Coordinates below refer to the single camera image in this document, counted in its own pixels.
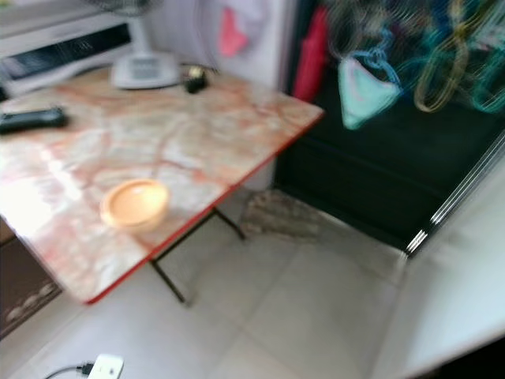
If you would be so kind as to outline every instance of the metal table leg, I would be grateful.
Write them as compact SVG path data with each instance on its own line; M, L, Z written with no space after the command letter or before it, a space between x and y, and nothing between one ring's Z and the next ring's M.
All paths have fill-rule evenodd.
M181 293L181 291L177 288L174 282L170 279L170 277L162 270L159 266L159 262L168 255L173 249L183 243L190 235L192 235L198 228L200 228L204 223L206 223L211 217L218 216L222 221L224 221L228 226L230 226L238 235L241 240L245 239L245 234L242 229L230 220L225 214L219 211L217 208L213 208L204 218L202 218L198 223L196 223L191 229L189 229L184 235L182 235L176 242L174 242L168 249L166 249L163 253L161 253L156 258L150 260L151 266L158 273L161 279L166 283L166 285L172 290L175 297L181 303L186 303L186 298Z

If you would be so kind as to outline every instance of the red item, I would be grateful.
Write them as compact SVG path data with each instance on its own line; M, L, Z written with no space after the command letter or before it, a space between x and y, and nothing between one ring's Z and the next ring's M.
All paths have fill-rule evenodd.
M233 57L247 45L247 42L247 36L237 28L234 11L226 7L223 14L221 38L219 38L221 54L225 57Z
M302 43L293 96L312 101L323 80L327 46L327 10L319 6L312 16L309 35Z

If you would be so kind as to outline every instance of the doormat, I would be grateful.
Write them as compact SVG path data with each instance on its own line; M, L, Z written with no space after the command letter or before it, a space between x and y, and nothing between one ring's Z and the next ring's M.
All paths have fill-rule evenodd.
M254 194L241 220L248 236L273 234L301 242L312 242L320 233L317 210L278 189Z

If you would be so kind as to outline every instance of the black remote control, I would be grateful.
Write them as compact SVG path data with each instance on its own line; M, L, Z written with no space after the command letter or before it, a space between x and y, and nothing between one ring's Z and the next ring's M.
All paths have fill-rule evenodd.
M0 114L0 135L38 128L66 126L68 118L63 109L54 107L45 111Z

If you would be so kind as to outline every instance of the fan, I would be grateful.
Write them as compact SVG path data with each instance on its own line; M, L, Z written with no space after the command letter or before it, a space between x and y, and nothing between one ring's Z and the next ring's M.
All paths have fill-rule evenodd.
M113 65L112 84L119 88L146 89L178 84L180 71L172 54L153 51L142 16L156 0L85 0L107 12L128 17L133 53L119 58Z

